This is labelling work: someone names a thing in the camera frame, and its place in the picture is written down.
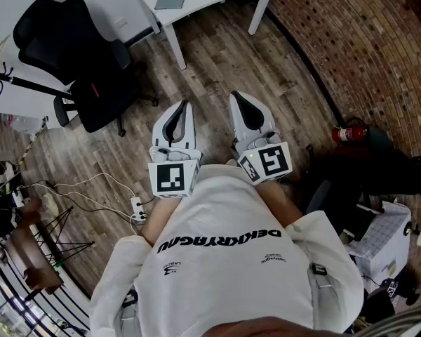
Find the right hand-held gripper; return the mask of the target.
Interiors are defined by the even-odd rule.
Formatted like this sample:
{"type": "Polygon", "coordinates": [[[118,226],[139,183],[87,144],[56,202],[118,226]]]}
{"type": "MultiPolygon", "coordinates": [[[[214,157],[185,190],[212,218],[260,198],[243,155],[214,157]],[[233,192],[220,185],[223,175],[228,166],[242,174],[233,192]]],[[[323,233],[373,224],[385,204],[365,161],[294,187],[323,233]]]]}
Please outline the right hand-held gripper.
{"type": "Polygon", "coordinates": [[[270,131],[275,123],[265,104],[247,93],[232,91],[229,110],[237,164],[253,185],[293,171],[288,143],[281,140],[278,131],[270,131]]]}

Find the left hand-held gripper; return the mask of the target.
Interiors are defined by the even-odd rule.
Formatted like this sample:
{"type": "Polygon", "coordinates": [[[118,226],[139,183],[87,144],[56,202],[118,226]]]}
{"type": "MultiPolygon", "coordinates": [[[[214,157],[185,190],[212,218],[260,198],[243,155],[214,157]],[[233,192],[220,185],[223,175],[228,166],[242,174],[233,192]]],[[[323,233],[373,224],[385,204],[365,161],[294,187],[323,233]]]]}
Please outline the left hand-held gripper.
{"type": "Polygon", "coordinates": [[[191,196],[201,152],[195,149],[194,115],[188,100],[171,105],[161,115],[154,125],[152,142],[148,169],[153,195],[162,199],[191,196]]]}

